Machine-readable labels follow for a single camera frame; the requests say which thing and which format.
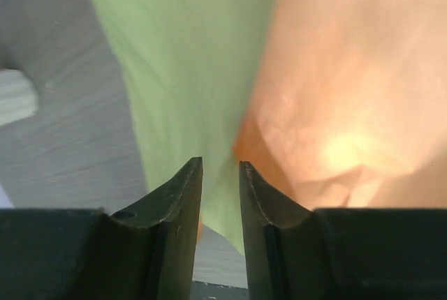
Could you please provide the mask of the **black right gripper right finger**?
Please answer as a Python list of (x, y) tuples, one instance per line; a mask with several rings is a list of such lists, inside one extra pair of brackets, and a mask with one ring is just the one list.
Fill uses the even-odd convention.
[(444, 209), (316, 209), (240, 163), (251, 299), (445, 299)]

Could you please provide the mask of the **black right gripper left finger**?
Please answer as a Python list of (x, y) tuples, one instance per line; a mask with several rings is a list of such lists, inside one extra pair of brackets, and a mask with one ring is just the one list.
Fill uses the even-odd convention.
[(188, 299), (203, 162), (113, 214), (3, 209), (2, 299)]

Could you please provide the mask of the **orange wrapping paper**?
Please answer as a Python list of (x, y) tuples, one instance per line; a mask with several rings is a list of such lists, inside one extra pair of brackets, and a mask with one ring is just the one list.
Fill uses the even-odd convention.
[(238, 164), (308, 209), (446, 206), (446, 0), (276, 0), (202, 224), (242, 247)]

